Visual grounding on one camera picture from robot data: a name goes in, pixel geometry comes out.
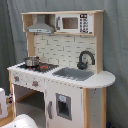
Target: wooden play kitchen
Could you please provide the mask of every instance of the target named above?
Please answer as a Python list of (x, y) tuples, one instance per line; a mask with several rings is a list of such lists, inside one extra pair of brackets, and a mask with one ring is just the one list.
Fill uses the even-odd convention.
[(115, 76), (103, 71), (103, 11), (28, 12), (22, 20), (28, 57), (40, 62), (8, 68), (14, 118), (27, 114), (39, 128), (106, 128)]

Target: white tile backsplash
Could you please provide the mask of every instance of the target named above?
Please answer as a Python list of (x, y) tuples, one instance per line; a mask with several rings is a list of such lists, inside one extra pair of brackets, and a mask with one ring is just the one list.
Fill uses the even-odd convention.
[[(88, 50), (95, 56), (95, 38), (69, 35), (35, 35), (35, 55), (39, 56), (42, 62), (77, 67), (79, 55), (82, 51)], [(88, 69), (95, 70), (91, 65), (91, 58), (83, 56), (83, 62), (88, 61)]]

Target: range hood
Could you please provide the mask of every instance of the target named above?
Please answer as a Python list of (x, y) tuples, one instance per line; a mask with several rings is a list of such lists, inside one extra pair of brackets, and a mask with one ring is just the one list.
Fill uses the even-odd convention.
[(37, 23), (26, 28), (26, 32), (54, 33), (54, 29), (45, 23), (45, 15), (37, 15)]

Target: cabinet handle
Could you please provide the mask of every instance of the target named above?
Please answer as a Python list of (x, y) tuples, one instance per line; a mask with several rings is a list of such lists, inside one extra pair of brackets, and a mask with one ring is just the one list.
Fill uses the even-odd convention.
[(60, 20), (60, 17), (57, 17), (57, 18), (56, 18), (56, 29), (57, 29), (57, 30), (60, 30), (60, 26), (59, 26), (59, 24), (58, 24), (59, 20)]
[(50, 119), (52, 119), (51, 107), (52, 107), (52, 101), (50, 101), (48, 104), (48, 115)]

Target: toy stove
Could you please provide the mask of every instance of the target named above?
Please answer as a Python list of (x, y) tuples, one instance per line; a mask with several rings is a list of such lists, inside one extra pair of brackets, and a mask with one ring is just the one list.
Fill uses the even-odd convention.
[(26, 66), (25, 64), (18, 66), (17, 68), (23, 68), (23, 69), (27, 69), (30, 71), (36, 71), (36, 72), (48, 72), (54, 68), (58, 67), (58, 65), (53, 65), (53, 64), (47, 64), (47, 63), (39, 63), (39, 65), (37, 66)]
[(13, 84), (44, 92), (44, 74), (57, 68), (58, 65), (39, 63), (38, 66), (28, 67), (21, 63), (9, 68)]

